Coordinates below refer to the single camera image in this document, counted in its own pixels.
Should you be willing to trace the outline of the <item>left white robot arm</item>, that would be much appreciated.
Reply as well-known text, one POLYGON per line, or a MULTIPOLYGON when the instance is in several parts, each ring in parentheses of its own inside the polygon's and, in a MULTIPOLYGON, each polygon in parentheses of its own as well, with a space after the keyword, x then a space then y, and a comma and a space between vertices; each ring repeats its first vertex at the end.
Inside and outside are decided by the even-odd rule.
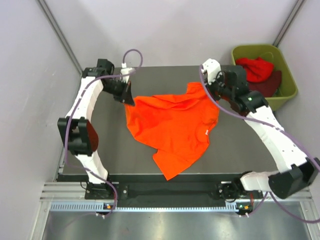
POLYGON ((87 191, 96 191, 105 199, 113 194, 114 187, 107 182, 109 173, 98 154, 99 136, 91 123, 92 114, 102 92, 122 104, 135 104, 129 80, 135 69, 123 62, 119 76, 113 75, 114 70, 114 64, 107 59, 98 59, 95 67, 85 68, 73 106, 57 121, 66 153, 78 159, 88 175, 87 191))

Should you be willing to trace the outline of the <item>orange t shirt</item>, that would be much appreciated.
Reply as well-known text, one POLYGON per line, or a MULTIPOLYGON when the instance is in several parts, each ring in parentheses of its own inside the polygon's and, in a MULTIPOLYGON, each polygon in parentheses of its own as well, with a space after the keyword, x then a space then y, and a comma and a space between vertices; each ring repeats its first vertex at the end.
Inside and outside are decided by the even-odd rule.
POLYGON ((156 149, 153 160, 166 180, 192 166, 210 145, 209 134, 220 110, 200 82, 184 94, 137 96, 125 105, 126 126, 133 138, 156 149))

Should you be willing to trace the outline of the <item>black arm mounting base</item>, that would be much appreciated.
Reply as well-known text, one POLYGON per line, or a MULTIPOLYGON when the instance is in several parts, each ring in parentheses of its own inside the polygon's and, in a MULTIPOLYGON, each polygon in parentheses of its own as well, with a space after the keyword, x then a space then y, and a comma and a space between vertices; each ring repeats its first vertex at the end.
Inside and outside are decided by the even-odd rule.
POLYGON ((223 207, 228 202, 260 200, 258 191, 240 192, 234 173, 184 173, 166 180, 161 174, 112 174, 119 208, 223 207))

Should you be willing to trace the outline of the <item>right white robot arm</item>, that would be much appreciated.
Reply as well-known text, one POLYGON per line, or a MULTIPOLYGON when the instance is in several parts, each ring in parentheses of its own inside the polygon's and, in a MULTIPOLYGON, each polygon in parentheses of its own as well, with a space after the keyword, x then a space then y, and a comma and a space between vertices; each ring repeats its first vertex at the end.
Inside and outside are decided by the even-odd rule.
POLYGON ((233 192, 245 198, 251 191, 270 192, 287 199, 309 187, 320 172, 320 162, 289 135, 275 118, 265 97, 251 90, 246 71, 239 65, 200 66, 199 77, 204 91, 218 107, 219 100, 230 104, 230 116, 243 120, 257 134, 272 156, 276 171, 247 171, 236 179, 233 192))

